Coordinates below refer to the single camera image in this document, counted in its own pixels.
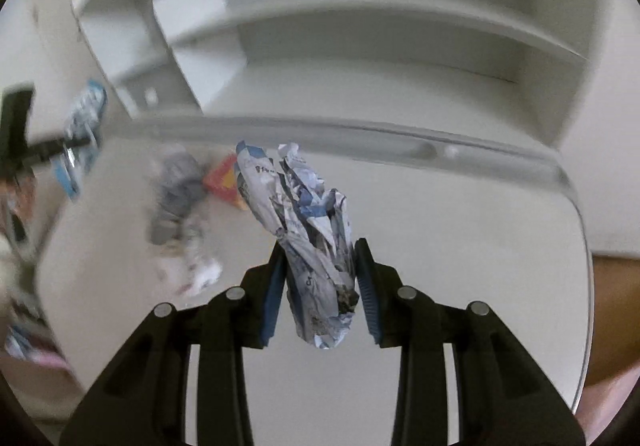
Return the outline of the left hand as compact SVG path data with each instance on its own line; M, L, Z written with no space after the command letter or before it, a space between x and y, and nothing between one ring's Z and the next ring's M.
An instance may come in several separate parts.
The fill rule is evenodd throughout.
M1 232L10 244L24 244L26 226L34 210L34 179L1 181Z

